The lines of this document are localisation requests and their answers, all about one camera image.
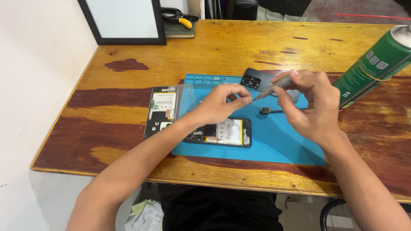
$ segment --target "red wire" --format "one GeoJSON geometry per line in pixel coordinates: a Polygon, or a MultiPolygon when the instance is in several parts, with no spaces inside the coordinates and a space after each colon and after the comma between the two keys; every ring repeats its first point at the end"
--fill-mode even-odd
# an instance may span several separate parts
{"type": "Polygon", "coordinates": [[[411,20],[411,18],[394,17],[394,16],[380,16],[380,15],[364,15],[364,14],[334,14],[334,15],[356,16],[356,17],[372,17],[372,18],[394,18],[394,19],[411,20]]]}

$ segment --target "wooden table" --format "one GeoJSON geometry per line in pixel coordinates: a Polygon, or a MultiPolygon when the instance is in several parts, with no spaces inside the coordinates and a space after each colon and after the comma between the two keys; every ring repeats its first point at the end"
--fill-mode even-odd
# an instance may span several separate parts
{"type": "MultiPolygon", "coordinates": [[[[335,81],[391,25],[200,20],[167,46],[99,46],[33,160],[36,171],[94,176],[141,143],[153,86],[186,73],[325,71],[335,81]]],[[[340,115],[356,150],[400,201],[411,201],[411,67],[340,115]]],[[[342,197],[329,165],[169,154],[147,181],[342,197]]]]}

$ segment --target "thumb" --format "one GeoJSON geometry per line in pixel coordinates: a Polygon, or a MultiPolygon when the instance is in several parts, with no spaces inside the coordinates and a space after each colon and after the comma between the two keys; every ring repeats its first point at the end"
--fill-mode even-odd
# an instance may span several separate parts
{"type": "Polygon", "coordinates": [[[297,120],[302,112],[298,107],[293,103],[291,96],[284,90],[284,88],[274,87],[274,92],[278,98],[278,104],[284,111],[285,116],[287,117],[288,122],[297,120]]]}
{"type": "Polygon", "coordinates": [[[229,107],[232,111],[235,111],[235,110],[238,110],[244,107],[247,104],[252,103],[252,101],[253,101],[253,98],[251,98],[251,96],[241,97],[239,99],[232,101],[231,103],[227,103],[227,107],[229,107]]]}

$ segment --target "precision screwdriver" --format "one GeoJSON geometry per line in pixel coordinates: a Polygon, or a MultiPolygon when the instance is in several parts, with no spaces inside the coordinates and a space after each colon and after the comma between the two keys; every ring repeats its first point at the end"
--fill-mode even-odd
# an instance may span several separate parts
{"type": "Polygon", "coordinates": [[[290,75],[288,74],[288,75],[282,77],[279,81],[277,81],[274,84],[272,84],[271,86],[269,86],[267,89],[261,91],[260,94],[258,94],[257,97],[255,97],[253,101],[265,98],[265,97],[269,96],[270,94],[274,93],[274,86],[281,87],[281,88],[286,88],[286,87],[289,87],[293,84],[294,84],[294,82],[291,79],[290,75]]]}

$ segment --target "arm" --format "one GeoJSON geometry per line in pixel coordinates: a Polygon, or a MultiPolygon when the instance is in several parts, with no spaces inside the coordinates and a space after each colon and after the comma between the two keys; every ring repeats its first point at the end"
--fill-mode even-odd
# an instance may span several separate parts
{"type": "Polygon", "coordinates": [[[296,84],[291,89],[305,93],[308,109],[299,110],[284,89],[275,88],[279,104],[293,128],[323,149],[361,230],[410,230],[407,213],[338,127],[339,90],[331,85],[324,72],[292,70],[290,76],[296,84]]]}
{"type": "Polygon", "coordinates": [[[251,101],[251,94],[238,84],[215,87],[193,111],[131,149],[90,182],[77,197],[67,230],[115,230],[121,203],[178,143],[196,128],[221,122],[251,101]]]}

